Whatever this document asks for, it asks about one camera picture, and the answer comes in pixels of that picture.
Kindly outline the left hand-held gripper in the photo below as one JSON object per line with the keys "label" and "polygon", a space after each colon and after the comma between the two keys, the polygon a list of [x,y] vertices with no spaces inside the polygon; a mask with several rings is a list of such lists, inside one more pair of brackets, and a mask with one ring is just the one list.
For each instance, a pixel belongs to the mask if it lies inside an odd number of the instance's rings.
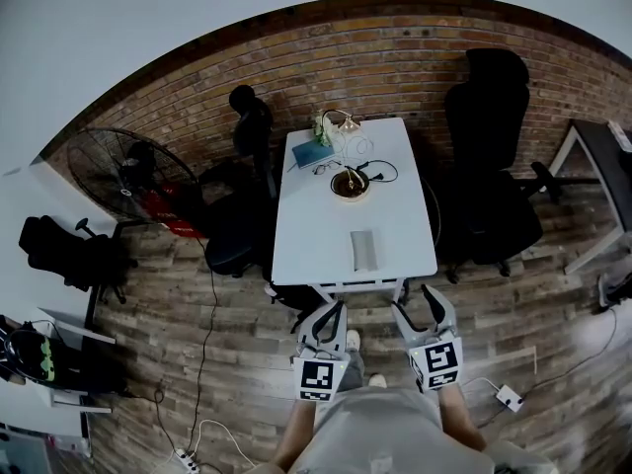
{"label": "left hand-held gripper", "polygon": [[346,352],[346,305],[326,303],[299,325],[297,355],[292,359],[295,398],[329,403],[350,362]]}

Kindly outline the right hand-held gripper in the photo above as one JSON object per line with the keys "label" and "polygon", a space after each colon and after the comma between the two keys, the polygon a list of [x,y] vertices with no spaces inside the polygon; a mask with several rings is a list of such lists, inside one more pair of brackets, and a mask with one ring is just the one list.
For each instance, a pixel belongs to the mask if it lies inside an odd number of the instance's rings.
{"label": "right hand-held gripper", "polygon": [[421,392],[438,390],[459,382],[463,368],[462,340],[456,336],[456,313],[453,304],[437,289],[422,285],[422,293],[430,306],[435,324],[432,332],[439,337],[423,345],[426,327],[416,327],[398,302],[391,303],[404,343],[409,348],[408,357],[417,386]]}

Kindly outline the person's left forearm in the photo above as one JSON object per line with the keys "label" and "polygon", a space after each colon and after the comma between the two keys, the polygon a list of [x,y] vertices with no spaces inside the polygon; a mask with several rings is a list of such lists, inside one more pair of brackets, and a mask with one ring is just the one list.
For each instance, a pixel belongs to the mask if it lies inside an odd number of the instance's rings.
{"label": "person's left forearm", "polygon": [[271,463],[287,474],[314,435],[317,405],[312,401],[294,402],[284,433]]}

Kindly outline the person's right forearm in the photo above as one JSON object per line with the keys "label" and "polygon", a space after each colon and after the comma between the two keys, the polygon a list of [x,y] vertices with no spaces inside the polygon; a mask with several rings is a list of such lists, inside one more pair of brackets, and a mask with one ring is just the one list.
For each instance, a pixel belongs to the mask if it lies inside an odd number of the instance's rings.
{"label": "person's right forearm", "polygon": [[443,386],[437,395],[443,431],[471,449],[484,451],[487,443],[473,423],[460,387],[457,384]]}

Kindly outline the person's grey trousers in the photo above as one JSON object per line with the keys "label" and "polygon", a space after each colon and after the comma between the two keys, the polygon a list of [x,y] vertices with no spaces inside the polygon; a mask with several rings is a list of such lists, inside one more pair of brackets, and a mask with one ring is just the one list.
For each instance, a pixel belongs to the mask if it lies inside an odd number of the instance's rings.
{"label": "person's grey trousers", "polygon": [[357,349],[349,349],[350,362],[339,385],[338,392],[359,389],[364,383],[364,362]]}

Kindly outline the white power adapter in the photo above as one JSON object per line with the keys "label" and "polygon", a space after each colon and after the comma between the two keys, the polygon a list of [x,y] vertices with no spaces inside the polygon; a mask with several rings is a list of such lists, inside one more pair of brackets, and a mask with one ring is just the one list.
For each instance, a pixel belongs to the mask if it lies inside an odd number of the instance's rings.
{"label": "white power adapter", "polygon": [[524,402],[523,397],[511,389],[507,384],[504,384],[497,390],[496,398],[513,413],[517,413]]}

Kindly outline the person's light shirt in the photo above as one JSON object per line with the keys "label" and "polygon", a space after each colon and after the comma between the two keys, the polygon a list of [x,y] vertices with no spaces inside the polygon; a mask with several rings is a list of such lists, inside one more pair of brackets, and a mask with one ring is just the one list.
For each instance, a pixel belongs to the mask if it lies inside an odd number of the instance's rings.
{"label": "person's light shirt", "polygon": [[499,440],[478,451],[449,436],[437,404],[404,388],[362,387],[316,411],[314,436],[290,474],[559,474],[548,459]]}

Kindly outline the black high-back office chair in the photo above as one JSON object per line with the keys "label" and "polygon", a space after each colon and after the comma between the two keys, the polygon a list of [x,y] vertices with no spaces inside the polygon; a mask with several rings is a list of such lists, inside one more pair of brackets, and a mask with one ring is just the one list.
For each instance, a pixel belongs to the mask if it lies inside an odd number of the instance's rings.
{"label": "black high-back office chair", "polygon": [[451,283],[458,282],[458,270],[468,261],[494,266],[508,277],[508,260],[543,235],[530,197],[542,188],[552,201],[562,194],[540,162],[531,165],[532,179],[519,180],[510,172],[530,99],[523,60],[500,48],[469,49],[465,56],[468,78],[444,98],[454,159],[450,200],[458,235],[458,253],[446,272]]}

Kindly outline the black mesh office chair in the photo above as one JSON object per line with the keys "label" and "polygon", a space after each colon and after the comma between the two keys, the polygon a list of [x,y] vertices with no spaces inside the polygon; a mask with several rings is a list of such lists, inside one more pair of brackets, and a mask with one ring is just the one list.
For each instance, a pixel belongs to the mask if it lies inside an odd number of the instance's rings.
{"label": "black mesh office chair", "polygon": [[249,85],[234,88],[229,105],[239,116],[233,130],[238,159],[200,177],[205,184],[221,183],[232,190],[207,208],[205,258],[218,274],[240,277],[259,266],[263,279],[270,281],[278,195],[269,146],[273,116]]}

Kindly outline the blue notebook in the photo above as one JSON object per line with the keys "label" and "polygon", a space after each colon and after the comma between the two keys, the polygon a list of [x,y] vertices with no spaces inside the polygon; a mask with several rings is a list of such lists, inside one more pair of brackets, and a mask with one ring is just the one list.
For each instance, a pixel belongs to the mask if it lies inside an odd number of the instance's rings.
{"label": "blue notebook", "polygon": [[309,140],[293,146],[291,155],[294,158],[294,163],[287,171],[291,171],[294,168],[303,169],[320,163],[334,156],[335,151],[332,146],[324,146],[317,140]]}

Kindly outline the white power strip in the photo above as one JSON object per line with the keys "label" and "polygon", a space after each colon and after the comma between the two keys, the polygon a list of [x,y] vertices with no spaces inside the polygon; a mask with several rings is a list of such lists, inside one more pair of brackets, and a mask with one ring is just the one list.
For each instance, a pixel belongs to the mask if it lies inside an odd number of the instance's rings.
{"label": "white power strip", "polygon": [[175,452],[175,456],[181,462],[187,474],[199,474],[200,469],[199,469],[198,463],[185,450],[181,448],[177,448]]}

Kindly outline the white flower bouquet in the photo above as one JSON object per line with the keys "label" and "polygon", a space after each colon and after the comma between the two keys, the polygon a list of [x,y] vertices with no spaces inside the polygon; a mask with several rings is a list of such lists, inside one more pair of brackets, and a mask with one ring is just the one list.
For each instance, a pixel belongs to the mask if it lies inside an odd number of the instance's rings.
{"label": "white flower bouquet", "polygon": [[337,132],[338,128],[323,111],[315,114],[313,133],[314,138],[321,146],[332,147]]}

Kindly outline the dark-top side table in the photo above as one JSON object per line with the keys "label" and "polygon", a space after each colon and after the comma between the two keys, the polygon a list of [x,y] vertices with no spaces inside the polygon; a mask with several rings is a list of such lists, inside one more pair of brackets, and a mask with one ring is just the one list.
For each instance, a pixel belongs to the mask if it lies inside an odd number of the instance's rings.
{"label": "dark-top side table", "polygon": [[608,124],[572,119],[549,173],[553,177],[557,175],[576,142],[583,148],[605,192],[615,227],[569,263],[564,268],[565,275],[577,271],[625,236],[632,236],[632,164],[623,166],[624,151]]}

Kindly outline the large black floor fan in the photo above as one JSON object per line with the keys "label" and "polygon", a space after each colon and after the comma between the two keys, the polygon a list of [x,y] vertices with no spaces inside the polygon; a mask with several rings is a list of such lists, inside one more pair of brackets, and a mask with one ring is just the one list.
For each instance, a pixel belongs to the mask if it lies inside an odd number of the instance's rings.
{"label": "large black floor fan", "polygon": [[164,146],[113,127],[87,128],[72,136],[66,160],[76,185],[92,200],[126,218],[159,223],[141,207],[141,195],[159,183],[195,187],[198,179]]}

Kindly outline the white shelf unit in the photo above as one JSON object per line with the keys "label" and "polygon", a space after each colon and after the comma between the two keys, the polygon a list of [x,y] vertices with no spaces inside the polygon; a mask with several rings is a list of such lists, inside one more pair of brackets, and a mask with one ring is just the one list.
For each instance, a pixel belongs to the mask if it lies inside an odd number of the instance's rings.
{"label": "white shelf unit", "polygon": [[[97,346],[115,345],[117,341],[75,320],[69,322],[55,312],[36,308],[27,316],[39,331],[58,337],[73,348],[87,339]],[[31,381],[16,385],[0,379],[0,424],[43,435],[87,437],[87,419],[91,415],[109,415],[110,404],[87,404],[88,394],[74,390],[57,390]]]}

